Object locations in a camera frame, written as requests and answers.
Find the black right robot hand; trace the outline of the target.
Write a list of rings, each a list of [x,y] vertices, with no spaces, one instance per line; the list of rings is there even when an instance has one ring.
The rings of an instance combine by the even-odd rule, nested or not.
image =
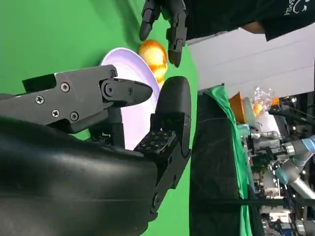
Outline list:
[[[123,147],[121,108],[153,90],[112,65],[24,80],[0,96],[0,233],[3,236],[138,236],[191,155],[191,94],[173,76],[150,130]]]

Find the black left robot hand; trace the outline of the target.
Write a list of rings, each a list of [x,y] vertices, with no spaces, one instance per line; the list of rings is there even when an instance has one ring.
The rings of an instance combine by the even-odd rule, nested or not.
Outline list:
[[[160,15],[170,24],[170,28],[166,31],[169,61],[174,66],[179,67],[182,59],[182,49],[187,39],[187,11],[184,1],[146,0],[141,13],[142,22],[139,31],[141,41],[148,38],[154,22]]]

